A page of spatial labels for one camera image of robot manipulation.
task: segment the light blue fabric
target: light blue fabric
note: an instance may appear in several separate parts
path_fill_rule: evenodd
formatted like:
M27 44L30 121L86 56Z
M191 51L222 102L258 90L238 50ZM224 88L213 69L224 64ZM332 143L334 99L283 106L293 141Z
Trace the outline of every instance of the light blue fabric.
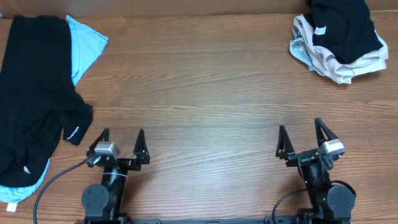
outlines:
M316 71L319 75L324 75L319 69L317 69L311 60L310 54L308 53L307 49L305 48L304 40L302 36L299 34L299 30L294 27L292 29L294 40L290 41L290 53L300 61L306 63L308 65L309 71Z
M67 16L72 38L72 82L76 85L88 68L101 55L108 38L90 27ZM40 179L29 187L4 187L0 185L0 202L17 203L31 196L42 184L50 159Z
M35 185L30 187L4 187L0 185L0 201L7 203L17 203L31 196L39 188L40 184L42 184L49 165L50 159L47 162L47 166L45 167L42 176Z
M102 54L108 38L67 16L72 37L72 81L77 84L88 68Z

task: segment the sleeve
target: sleeve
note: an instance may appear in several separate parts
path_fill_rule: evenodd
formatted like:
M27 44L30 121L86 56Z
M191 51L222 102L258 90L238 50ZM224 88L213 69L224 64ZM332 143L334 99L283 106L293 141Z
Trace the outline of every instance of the sleeve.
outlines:
M93 107L85 104L76 111L60 113L63 140L78 146L93 122Z

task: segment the wooden table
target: wooden table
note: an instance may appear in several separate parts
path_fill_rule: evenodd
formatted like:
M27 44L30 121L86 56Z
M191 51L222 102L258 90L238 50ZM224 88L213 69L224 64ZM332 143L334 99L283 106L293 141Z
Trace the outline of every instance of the wooden table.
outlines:
M357 191L353 223L398 222L398 13L374 12L389 46L388 69L337 85L289 53L295 15L79 18L109 37L77 85L94 106L80 146L63 140L47 182L85 158L103 128L132 156L140 128L151 161L130 172L123 210L134 218L262 218L288 192L303 188L297 170L275 157L285 124L296 151L316 145L323 118L346 144L330 172ZM2 61L11 20L0 20ZM40 224L84 218L82 191L102 169L80 167L54 182L39 204ZM37 192L0 223L32 223ZM309 206L305 194L277 214Z

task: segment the folded black garment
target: folded black garment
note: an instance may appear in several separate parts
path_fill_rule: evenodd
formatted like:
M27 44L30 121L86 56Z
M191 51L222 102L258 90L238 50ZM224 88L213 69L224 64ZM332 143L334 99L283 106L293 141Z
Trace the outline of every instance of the folded black garment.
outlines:
M68 24L54 16L15 16L0 72L0 185L27 187L64 140L79 145L92 106L72 83Z
M364 54L379 50L370 11L364 0L307 0L314 27L313 44L326 47L339 63L353 63Z

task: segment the pile of clothes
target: pile of clothes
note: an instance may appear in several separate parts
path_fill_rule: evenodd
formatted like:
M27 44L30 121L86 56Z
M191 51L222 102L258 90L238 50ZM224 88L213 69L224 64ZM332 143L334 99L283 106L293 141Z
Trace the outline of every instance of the pile of clothes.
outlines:
M108 38L67 17L15 16L0 71L0 201L16 203L43 182L63 139L79 145L93 121L75 85Z
M364 0L307 0L311 12L294 19L290 53L334 82L386 69L387 44Z

